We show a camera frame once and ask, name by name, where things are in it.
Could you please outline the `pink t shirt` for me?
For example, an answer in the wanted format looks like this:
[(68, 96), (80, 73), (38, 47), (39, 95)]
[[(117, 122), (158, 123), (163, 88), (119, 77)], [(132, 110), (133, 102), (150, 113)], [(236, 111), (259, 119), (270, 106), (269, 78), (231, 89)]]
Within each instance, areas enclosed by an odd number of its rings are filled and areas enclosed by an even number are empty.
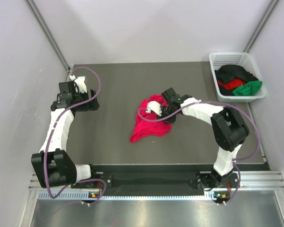
[(144, 99), (140, 106), (138, 107), (137, 110), (137, 114), (135, 117), (135, 125), (134, 125), (134, 129), (133, 132), (130, 136), (130, 142), (131, 143), (135, 143), (137, 141), (139, 141), (140, 139), (143, 139), (145, 137), (154, 135), (154, 136), (164, 136), (167, 133), (170, 132), (170, 130), (172, 129), (172, 125), (163, 121), (160, 122), (148, 122), (143, 120), (139, 114), (138, 111), (142, 108), (142, 110), (140, 110), (140, 114), (142, 115), (142, 117), (148, 119), (148, 120), (156, 120), (157, 119), (157, 115), (152, 112), (152, 113), (146, 113), (146, 110), (144, 110), (144, 108), (147, 107), (147, 104), (150, 101), (156, 101), (160, 104), (162, 104), (163, 106), (167, 106), (167, 103), (165, 102), (164, 98), (162, 95), (152, 95), (149, 97), (149, 99)]

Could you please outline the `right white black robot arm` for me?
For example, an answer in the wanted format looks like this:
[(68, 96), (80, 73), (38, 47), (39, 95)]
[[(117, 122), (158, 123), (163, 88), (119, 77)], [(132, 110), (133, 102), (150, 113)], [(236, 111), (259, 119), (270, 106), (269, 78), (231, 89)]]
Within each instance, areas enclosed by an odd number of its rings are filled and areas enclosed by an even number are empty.
[(160, 107), (157, 119), (172, 117), (164, 122), (174, 123), (176, 115), (191, 116), (212, 126), (218, 153), (211, 172), (198, 180), (199, 187), (209, 191), (215, 187), (223, 187), (234, 170), (234, 162), (242, 144), (249, 135), (249, 129), (239, 111), (232, 107), (202, 104), (189, 95), (180, 96), (173, 88), (162, 94), (167, 106)]

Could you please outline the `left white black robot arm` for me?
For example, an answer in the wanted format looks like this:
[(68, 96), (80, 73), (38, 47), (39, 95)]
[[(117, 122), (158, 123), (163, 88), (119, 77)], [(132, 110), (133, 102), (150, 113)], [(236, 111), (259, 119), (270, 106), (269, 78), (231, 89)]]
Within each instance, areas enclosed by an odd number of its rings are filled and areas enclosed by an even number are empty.
[(98, 176), (92, 164), (76, 165), (66, 153), (66, 145), (71, 124), (77, 112), (96, 111), (99, 108), (97, 99), (67, 110), (77, 103), (94, 96), (95, 90), (88, 93), (85, 77), (77, 77), (69, 82), (59, 83), (59, 94), (51, 105), (51, 122), (46, 139), (39, 152), (33, 154), (31, 163), (40, 186), (46, 188), (44, 177), (44, 153), (47, 150), (47, 175), (50, 187), (75, 184), (82, 181), (84, 185), (91, 188), (98, 182)]

